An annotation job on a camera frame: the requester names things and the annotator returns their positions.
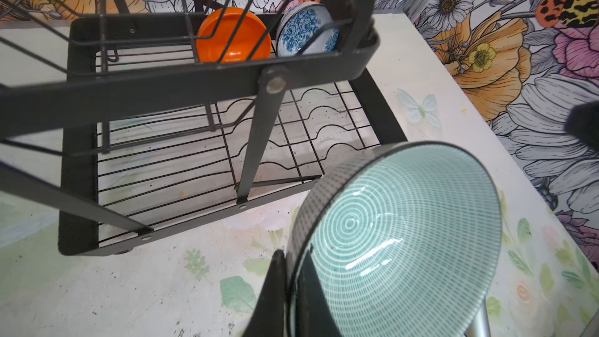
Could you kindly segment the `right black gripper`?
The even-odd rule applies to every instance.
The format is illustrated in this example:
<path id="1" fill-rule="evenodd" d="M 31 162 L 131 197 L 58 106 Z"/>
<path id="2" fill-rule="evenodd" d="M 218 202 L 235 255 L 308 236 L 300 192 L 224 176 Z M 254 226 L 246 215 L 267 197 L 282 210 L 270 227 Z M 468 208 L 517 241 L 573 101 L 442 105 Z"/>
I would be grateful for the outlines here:
<path id="1" fill-rule="evenodd" d="M 594 151 L 599 151 L 599 102 L 575 106 L 565 124 L 567 134 Z"/>

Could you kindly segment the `orange plastic bowl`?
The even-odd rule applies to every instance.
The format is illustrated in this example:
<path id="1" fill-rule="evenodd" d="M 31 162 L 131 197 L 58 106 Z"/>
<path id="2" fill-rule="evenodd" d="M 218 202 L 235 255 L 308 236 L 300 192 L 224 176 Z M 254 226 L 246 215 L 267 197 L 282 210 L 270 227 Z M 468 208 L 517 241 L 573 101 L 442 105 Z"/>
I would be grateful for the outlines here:
<path id="1" fill-rule="evenodd" d="M 234 63 L 269 59 L 271 36 L 264 22 L 240 8 L 218 9 L 209 15 L 197 32 L 200 62 Z"/>

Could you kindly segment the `mint green ceramic bowl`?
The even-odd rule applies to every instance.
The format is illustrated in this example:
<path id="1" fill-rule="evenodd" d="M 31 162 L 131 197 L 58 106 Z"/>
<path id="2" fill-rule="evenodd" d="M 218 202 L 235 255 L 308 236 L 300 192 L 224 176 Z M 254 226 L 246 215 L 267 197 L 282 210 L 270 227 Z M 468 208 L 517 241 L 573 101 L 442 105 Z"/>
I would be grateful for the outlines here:
<path id="1" fill-rule="evenodd" d="M 499 194 L 469 151 L 387 144 L 327 172 L 287 245 L 291 336 L 463 336 L 502 245 Z"/>

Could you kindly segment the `blue floral ceramic bowl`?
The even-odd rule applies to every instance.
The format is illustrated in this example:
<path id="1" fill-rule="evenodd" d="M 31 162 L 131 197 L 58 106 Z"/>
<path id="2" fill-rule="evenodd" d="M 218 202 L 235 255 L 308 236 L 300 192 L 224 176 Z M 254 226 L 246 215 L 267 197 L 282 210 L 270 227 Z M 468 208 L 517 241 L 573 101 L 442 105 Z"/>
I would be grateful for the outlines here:
<path id="1" fill-rule="evenodd" d="M 294 56 L 318 32 L 333 19 L 321 3 L 303 2 L 282 17 L 276 33 L 276 55 Z M 338 40 L 335 28 L 324 31 L 304 52 L 318 54 L 332 52 Z"/>

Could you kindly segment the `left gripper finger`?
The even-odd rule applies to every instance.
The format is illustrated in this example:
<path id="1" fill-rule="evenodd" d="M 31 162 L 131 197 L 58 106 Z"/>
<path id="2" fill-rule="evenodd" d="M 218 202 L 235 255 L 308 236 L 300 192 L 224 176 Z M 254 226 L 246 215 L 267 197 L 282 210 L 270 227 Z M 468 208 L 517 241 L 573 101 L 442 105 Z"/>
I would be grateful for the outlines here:
<path id="1" fill-rule="evenodd" d="M 265 284 L 244 336 L 340 336 L 327 305 L 310 254 L 296 276 L 296 285 L 286 285 L 283 251 L 274 253 Z"/>

